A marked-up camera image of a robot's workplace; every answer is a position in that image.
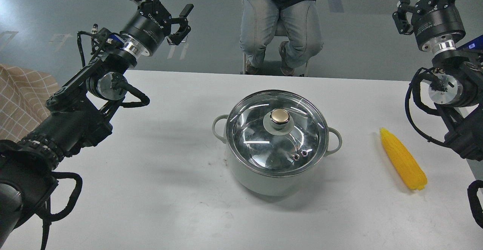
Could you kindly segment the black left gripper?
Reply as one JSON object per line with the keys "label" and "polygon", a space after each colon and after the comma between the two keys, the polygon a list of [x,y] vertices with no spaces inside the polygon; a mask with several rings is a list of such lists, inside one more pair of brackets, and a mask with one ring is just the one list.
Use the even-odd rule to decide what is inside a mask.
{"label": "black left gripper", "polygon": [[[130,0],[140,3],[134,16],[120,31],[120,35],[135,39],[145,48],[145,55],[151,57],[167,37],[169,45],[179,45],[191,31],[188,15],[194,8],[186,4],[177,18],[172,18],[168,10],[159,0]],[[173,34],[171,26],[179,25]]]}

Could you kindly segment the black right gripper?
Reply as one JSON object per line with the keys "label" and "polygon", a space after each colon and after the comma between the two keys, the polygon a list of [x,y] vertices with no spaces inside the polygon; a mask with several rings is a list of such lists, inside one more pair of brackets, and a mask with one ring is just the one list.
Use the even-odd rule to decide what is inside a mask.
{"label": "black right gripper", "polygon": [[445,36],[458,42],[466,35],[455,0],[418,0],[416,10],[421,14],[413,14],[411,24],[407,13],[414,13],[415,7],[410,0],[399,1],[392,14],[397,31],[402,35],[411,35],[414,31],[419,50],[429,51],[429,46],[425,45],[435,38]]}

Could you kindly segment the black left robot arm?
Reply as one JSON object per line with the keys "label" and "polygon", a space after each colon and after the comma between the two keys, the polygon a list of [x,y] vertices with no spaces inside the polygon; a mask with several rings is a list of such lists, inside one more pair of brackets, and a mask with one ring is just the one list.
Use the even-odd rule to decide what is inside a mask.
{"label": "black left robot arm", "polygon": [[111,135],[110,120],[120,107],[147,106],[150,99],[124,73],[164,40],[179,45],[191,31],[193,4],[173,17],[160,0],[130,1],[137,10],[120,32],[97,24],[90,32],[78,31],[83,67],[46,101],[50,116],[18,142],[1,140],[1,244],[37,215],[43,222],[41,249],[46,248],[52,222],[72,212],[83,186],[79,174],[56,171],[59,163]]}

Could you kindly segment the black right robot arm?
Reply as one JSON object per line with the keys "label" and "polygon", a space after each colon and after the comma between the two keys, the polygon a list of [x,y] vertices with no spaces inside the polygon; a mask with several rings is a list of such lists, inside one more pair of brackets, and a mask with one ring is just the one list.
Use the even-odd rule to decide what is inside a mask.
{"label": "black right robot arm", "polygon": [[[392,14],[400,34],[415,36],[420,51],[433,54],[432,67],[416,71],[405,97],[412,127],[428,142],[447,147],[463,159],[483,159],[482,37],[463,46],[466,31],[456,0],[399,0]],[[442,118],[443,141],[423,133],[409,110],[409,100],[429,115]]]}

